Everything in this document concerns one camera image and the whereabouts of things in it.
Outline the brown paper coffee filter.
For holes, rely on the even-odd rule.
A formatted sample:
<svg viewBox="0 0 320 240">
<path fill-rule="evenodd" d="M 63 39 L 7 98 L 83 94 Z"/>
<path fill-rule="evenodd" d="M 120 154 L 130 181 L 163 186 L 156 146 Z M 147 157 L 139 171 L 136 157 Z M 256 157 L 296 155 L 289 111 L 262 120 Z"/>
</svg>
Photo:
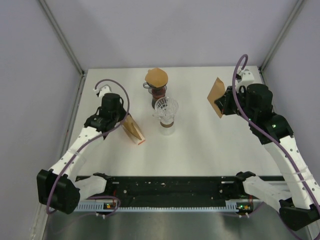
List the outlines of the brown paper coffee filter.
<svg viewBox="0 0 320 240">
<path fill-rule="evenodd" d="M 152 68 L 147 71 L 145 81 L 155 88 L 161 88 L 168 83 L 168 74 L 160 68 Z"/>
</svg>

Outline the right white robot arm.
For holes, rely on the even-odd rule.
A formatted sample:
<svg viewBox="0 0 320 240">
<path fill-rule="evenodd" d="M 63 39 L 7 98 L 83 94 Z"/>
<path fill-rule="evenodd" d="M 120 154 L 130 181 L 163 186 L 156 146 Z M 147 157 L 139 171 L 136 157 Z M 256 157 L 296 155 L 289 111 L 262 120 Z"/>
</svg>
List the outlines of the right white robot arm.
<svg viewBox="0 0 320 240">
<path fill-rule="evenodd" d="M 273 111 L 273 93 L 260 83 L 212 88 L 209 101 L 219 117 L 238 115 L 271 155 L 289 189 L 267 183 L 252 172 L 239 172 L 233 192 L 239 198 L 252 195 L 276 210 L 282 221 L 298 231 L 320 219 L 320 185 L 313 177 L 297 147 L 288 121 Z"/>
</svg>

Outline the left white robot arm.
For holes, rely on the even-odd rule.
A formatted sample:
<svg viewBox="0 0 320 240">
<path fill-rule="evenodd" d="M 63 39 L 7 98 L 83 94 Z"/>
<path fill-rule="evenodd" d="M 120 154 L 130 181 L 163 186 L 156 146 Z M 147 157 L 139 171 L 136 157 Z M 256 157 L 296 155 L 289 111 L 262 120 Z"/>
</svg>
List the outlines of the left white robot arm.
<svg viewBox="0 0 320 240">
<path fill-rule="evenodd" d="M 38 200 L 46 206 L 47 214 L 56 211 L 71 214 L 82 200 L 96 194 L 106 199 L 113 194 L 114 187 L 107 182 L 105 174 L 94 173 L 82 180 L 77 180 L 77 175 L 95 145 L 116 130 L 127 115 L 123 98 L 117 93 L 105 93 L 100 107 L 87 118 L 66 153 L 50 169 L 39 171 L 36 176 Z"/>
</svg>

